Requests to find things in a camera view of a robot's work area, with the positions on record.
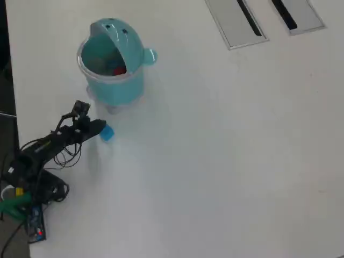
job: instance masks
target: container handle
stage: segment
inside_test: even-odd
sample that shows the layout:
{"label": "container handle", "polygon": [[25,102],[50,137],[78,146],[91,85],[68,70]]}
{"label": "container handle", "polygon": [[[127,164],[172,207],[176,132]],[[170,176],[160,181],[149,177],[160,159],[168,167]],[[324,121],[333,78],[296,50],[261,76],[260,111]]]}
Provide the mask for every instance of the container handle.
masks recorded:
{"label": "container handle", "polygon": [[157,60],[157,52],[151,48],[144,49],[144,64],[153,65]]}

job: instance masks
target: black cable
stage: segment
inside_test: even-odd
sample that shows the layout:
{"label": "black cable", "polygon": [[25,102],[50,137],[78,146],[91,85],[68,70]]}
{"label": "black cable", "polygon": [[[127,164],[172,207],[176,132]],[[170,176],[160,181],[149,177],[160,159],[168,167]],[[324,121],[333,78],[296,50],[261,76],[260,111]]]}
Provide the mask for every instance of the black cable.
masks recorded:
{"label": "black cable", "polygon": [[[2,161],[2,165],[1,165],[1,171],[0,171],[0,190],[1,190],[1,183],[2,183],[2,180],[3,180],[3,174],[4,174],[4,170],[5,170],[5,162],[6,162],[6,159],[8,157],[8,155],[10,154],[10,152],[7,152],[5,155],[4,155],[4,159]],[[1,221],[4,221],[4,212],[2,211],[1,214],[0,214],[0,220]]]}
{"label": "black cable", "polygon": [[7,241],[6,241],[4,247],[2,248],[2,251],[1,251],[1,258],[4,258],[4,254],[5,254],[6,249],[8,248],[9,244],[11,243],[11,241],[15,237],[15,235],[18,233],[20,228],[24,225],[24,223],[25,223],[25,220],[19,224],[19,226],[13,231],[13,233],[7,239]]}
{"label": "black cable", "polygon": [[32,143],[37,142],[37,141],[40,141],[40,140],[43,140],[43,139],[44,139],[44,138],[38,138],[38,139],[35,139],[35,140],[32,140],[32,141],[27,142],[26,144],[24,144],[24,145],[20,148],[20,151],[22,151],[27,145],[32,144]]}
{"label": "black cable", "polygon": [[79,152],[79,157],[77,158],[77,161],[75,161],[75,163],[74,163],[73,165],[70,165],[70,166],[63,166],[64,168],[71,168],[71,167],[75,166],[75,165],[79,162],[80,157],[81,157],[81,145],[80,145],[79,150],[80,150],[80,151],[78,151],[78,152]]}

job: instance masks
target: yellow component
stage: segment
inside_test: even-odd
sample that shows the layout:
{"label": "yellow component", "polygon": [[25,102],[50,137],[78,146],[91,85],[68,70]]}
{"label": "yellow component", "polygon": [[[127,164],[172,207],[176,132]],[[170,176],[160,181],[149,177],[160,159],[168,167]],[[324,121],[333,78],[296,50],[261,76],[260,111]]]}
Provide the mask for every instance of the yellow component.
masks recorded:
{"label": "yellow component", "polygon": [[16,196],[21,196],[23,194],[24,194],[24,189],[20,188],[20,187],[17,187],[16,188]]}

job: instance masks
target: gray floor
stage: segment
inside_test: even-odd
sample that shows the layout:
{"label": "gray floor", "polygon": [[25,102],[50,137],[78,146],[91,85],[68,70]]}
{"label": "gray floor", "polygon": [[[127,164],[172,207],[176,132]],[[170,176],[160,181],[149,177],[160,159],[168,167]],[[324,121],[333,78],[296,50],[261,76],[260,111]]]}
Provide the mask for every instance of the gray floor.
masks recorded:
{"label": "gray floor", "polygon": [[[8,83],[0,76],[0,111],[5,110],[6,113],[13,113],[13,91],[11,83]],[[15,118],[0,115],[0,165],[2,165],[4,155],[9,151],[10,155],[7,161],[13,158],[13,148],[15,141]],[[18,223],[9,217],[4,217],[4,221],[0,221],[0,249],[3,248],[6,240],[18,226]],[[22,229],[15,236],[8,247],[5,258],[29,258],[29,249],[25,231]]]}

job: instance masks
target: red object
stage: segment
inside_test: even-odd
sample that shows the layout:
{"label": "red object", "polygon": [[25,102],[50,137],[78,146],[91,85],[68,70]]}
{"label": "red object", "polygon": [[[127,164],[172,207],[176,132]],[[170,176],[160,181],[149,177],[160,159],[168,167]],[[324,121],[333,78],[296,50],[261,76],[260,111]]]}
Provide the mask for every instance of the red object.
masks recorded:
{"label": "red object", "polygon": [[125,74],[127,72],[127,68],[126,67],[123,67],[123,66],[120,66],[120,67],[117,67],[113,70],[113,75],[121,75],[121,74]]}

